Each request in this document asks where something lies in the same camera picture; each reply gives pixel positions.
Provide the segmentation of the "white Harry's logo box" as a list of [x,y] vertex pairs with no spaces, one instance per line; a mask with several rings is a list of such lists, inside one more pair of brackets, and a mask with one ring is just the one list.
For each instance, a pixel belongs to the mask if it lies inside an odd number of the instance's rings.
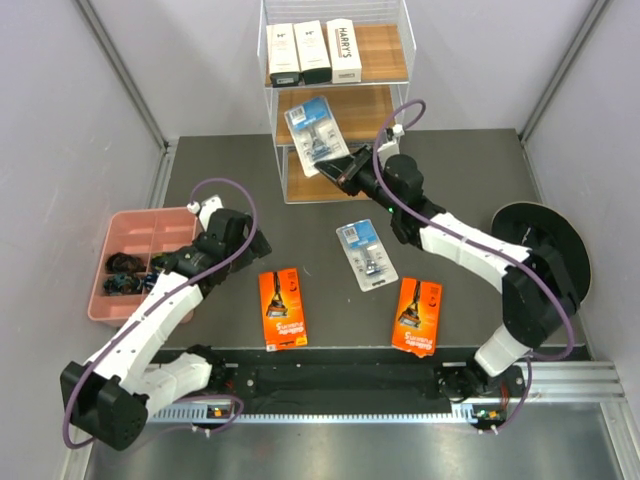
[[326,23],[326,33],[332,83],[360,83],[362,63],[353,22],[344,18],[330,20]]

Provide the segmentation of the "blue Gillette blister pack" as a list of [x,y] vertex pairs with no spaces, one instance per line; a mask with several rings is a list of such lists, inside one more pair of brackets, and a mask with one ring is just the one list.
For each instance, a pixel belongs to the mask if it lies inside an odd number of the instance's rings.
[[362,292],[399,279],[370,219],[341,226],[336,234]]
[[317,96],[284,113],[289,133],[307,178],[319,173],[316,164],[349,154],[349,148],[325,96]]

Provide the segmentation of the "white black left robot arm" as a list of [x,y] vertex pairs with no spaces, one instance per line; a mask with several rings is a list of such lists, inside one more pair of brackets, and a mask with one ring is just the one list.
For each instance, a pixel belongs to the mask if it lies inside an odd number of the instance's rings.
[[200,391],[216,396],[227,374],[203,346],[188,348],[158,368],[150,366],[180,322],[229,274],[268,255],[255,219],[224,207],[202,210],[203,227],[191,244],[171,253],[142,304],[117,334],[82,364],[60,375],[63,426],[75,426],[117,451],[129,448],[163,408]]

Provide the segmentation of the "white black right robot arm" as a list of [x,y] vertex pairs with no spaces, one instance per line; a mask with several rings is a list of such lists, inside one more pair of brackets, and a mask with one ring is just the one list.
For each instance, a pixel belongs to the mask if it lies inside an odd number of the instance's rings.
[[402,244],[450,260],[489,283],[501,296],[502,323],[462,370],[464,394],[492,394],[503,373],[533,354],[559,329],[567,334],[560,360],[575,345],[571,323],[591,283],[591,266],[576,229],[556,211],[515,202],[494,216],[485,233],[429,200],[417,162],[405,154],[380,161],[364,146],[316,168],[340,191],[365,194],[391,213]]

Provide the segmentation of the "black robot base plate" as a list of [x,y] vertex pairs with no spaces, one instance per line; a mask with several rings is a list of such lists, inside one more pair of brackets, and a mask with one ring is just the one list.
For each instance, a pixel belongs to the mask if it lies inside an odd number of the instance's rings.
[[495,378],[474,366],[468,350],[452,349],[419,359],[391,348],[301,348],[268,353],[258,349],[186,350],[214,361],[210,387],[254,398],[285,394],[410,393],[427,400],[493,397],[524,392],[524,375],[511,366]]

